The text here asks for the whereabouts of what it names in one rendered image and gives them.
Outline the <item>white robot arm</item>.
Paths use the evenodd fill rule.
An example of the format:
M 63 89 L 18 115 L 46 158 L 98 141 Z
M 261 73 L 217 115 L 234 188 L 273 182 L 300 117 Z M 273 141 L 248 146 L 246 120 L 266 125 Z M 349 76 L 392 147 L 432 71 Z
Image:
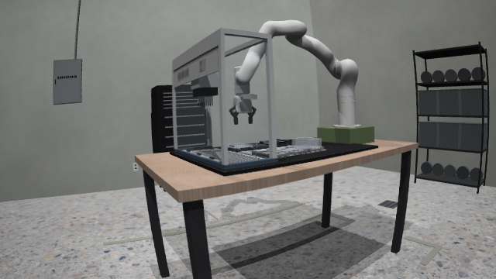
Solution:
M 312 53 L 325 65 L 329 73 L 339 79 L 337 88 L 339 125 L 333 127 L 361 127 L 356 122 L 356 104 L 354 88 L 358 78 L 357 64 L 351 59 L 337 60 L 331 50 L 319 40 L 306 36 L 307 28 L 297 20 L 268 21 L 260 28 L 259 33 L 274 36 L 285 36 L 288 42 Z

